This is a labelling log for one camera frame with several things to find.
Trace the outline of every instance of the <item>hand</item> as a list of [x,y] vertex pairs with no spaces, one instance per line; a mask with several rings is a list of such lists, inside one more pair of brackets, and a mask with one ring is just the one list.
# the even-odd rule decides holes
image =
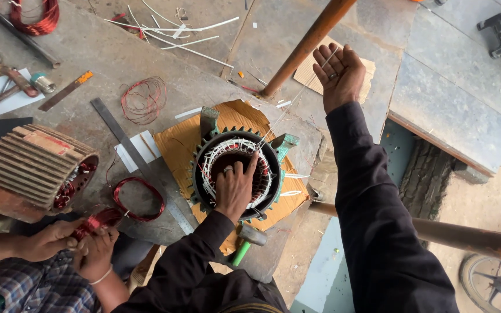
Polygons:
[[73,267],[80,276],[93,283],[101,279],[110,269],[113,245],[119,237],[115,227],[98,228],[79,243],[73,259]]
[[[331,43],[329,48],[322,45],[312,53],[318,62],[312,66],[312,69],[324,87],[326,114],[345,103],[358,101],[366,74],[365,65],[349,45],[345,45],[343,50],[338,48],[336,54],[322,68],[322,64],[336,51],[337,47],[335,43]],[[330,79],[330,75],[334,73],[337,73],[337,76]]]
[[218,174],[215,209],[228,217],[235,225],[251,202],[252,177],[257,162],[258,152],[254,152],[245,173],[243,173],[243,163],[237,161],[231,170]]
[[74,222],[57,221],[44,228],[38,234],[20,240],[16,245],[16,255],[30,262],[44,261],[66,248],[75,248],[77,240],[69,237],[84,223],[84,219]]

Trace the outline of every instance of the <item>orange metal pipe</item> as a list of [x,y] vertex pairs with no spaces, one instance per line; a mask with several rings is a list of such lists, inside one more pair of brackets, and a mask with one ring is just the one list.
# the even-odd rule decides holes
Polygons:
[[[309,210],[337,216],[333,204],[312,202]],[[422,240],[501,259],[501,232],[413,218],[417,237]]]
[[301,65],[306,57],[316,49],[316,46],[349,11],[357,0],[331,0],[320,13],[314,24],[304,35],[301,42],[295,47],[282,67],[275,73],[266,88],[262,91],[264,96],[272,96],[293,72]]

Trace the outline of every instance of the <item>black sleeve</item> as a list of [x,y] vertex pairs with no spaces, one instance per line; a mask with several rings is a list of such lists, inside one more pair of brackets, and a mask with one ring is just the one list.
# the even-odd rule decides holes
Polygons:
[[225,215],[212,211],[194,233],[167,247],[146,287],[135,289],[113,313],[182,311],[234,227]]
[[438,259],[416,237],[358,103],[326,117],[338,168],[336,210],[356,312],[459,312]]

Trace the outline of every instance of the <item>black shirt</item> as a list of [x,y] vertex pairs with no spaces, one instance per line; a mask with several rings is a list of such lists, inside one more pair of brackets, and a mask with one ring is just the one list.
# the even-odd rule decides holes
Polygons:
[[[373,143],[360,105],[340,106],[326,121],[338,167],[335,205],[355,311],[459,312],[442,265],[416,237],[387,174],[386,152]],[[288,312],[278,290],[244,270],[206,273],[231,231],[233,223],[212,212],[194,233],[165,250],[148,285],[137,288],[114,313],[219,312],[241,303],[268,303]]]

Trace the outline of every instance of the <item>person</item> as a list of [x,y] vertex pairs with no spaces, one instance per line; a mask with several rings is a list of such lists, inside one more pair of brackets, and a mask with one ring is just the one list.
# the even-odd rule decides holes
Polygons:
[[111,312],[127,301],[124,280],[153,244],[114,227],[77,242],[83,222],[60,214],[0,233],[0,312]]
[[[355,311],[458,312],[453,285],[419,243],[387,173],[384,148],[367,129],[358,103],[365,66],[348,45],[322,45],[313,55],[338,168],[335,206]],[[237,162],[219,174],[215,210],[165,250],[148,285],[114,313],[288,312],[274,282],[255,281],[245,270],[214,274],[209,267],[250,201],[255,162],[256,155],[246,172]]]

